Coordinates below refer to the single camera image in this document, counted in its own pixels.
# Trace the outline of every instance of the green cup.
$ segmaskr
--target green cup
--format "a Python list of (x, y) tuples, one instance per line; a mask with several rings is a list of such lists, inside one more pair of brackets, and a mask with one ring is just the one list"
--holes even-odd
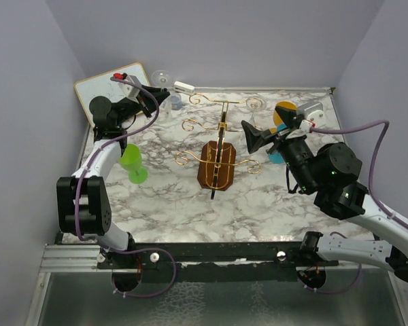
[(123, 155), (119, 159), (119, 164), (129, 172), (129, 180), (139, 185), (148, 178), (148, 171), (142, 166), (142, 156), (138, 146), (128, 144)]

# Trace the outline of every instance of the table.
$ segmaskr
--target table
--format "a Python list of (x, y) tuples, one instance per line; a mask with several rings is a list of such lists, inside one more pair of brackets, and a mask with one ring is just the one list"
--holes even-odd
[[(257, 126), (274, 127), (273, 108), (280, 101), (299, 106), (308, 101), (320, 101), (326, 114), (328, 128), (339, 128), (333, 103), (328, 92), (212, 92), (211, 98), (242, 101), (260, 96), (267, 108), (256, 114)], [(237, 242), (301, 240), (306, 231), (323, 233), (338, 231), (350, 238), (372, 239), (372, 235), (356, 225), (333, 219), (313, 205), (315, 195), (289, 194), (286, 188), (284, 165), (269, 161), (265, 149), (248, 154), (243, 132), (226, 133), (225, 141), (237, 150), (236, 161), (251, 158), (262, 163), (262, 172), (246, 173), (245, 166), (235, 168), (233, 185), (225, 192), (216, 192), (210, 200), (210, 190), (202, 189), (197, 181), (199, 163), (191, 160), (185, 166), (175, 163), (177, 152), (188, 150), (197, 156), (217, 132), (196, 126), (193, 131), (182, 129), (186, 118), (196, 119), (206, 126), (216, 126), (220, 119), (220, 103), (206, 100), (198, 105), (183, 95), (184, 108), (172, 111), (172, 121), (156, 123), (141, 134), (129, 137), (128, 142), (139, 146), (148, 180), (132, 184), (127, 172), (115, 164), (106, 180), (112, 219), (120, 228), (130, 232), (137, 242)], [(251, 113), (244, 104), (230, 105), (228, 126), (240, 128), (241, 120)], [(143, 126), (144, 116), (130, 130)], [(84, 157), (92, 151), (90, 132)], [(316, 153), (326, 143), (343, 141), (341, 136), (311, 134), (307, 143)], [(64, 235), (64, 243), (78, 242)]]

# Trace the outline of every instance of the gray floor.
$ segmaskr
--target gray floor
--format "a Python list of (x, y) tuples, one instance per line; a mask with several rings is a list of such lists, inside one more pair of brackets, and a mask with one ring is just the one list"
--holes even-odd
[[(350, 284), (356, 270), (331, 270), (324, 289)], [(146, 285), (142, 292), (162, 285)], [(153, 299), (112, 294), (110, 275), (55, 274), (40, 325), (404, 325), (387, 272), (363, 270), (342, 295), (314, 294), (301, 284), (177, 283)]]

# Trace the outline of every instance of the white eraser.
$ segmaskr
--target white eraser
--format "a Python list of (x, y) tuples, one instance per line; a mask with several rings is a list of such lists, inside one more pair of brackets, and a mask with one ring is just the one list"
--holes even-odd
[(174, 90), (179, 93), (184, 93), (187, 95), (195, 94), (195, 87), (189, 84), (182, 83), (180, 81), (176, 81), (174, 83)]

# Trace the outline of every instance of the red object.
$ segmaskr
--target red object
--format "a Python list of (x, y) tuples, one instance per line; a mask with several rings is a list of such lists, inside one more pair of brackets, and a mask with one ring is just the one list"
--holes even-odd
[(124, 79), (124, 75), (123, 75), (123, 74), (121, 74), (121, 73), (114, 73), (114, 78), (117, 78), (117, 79)]

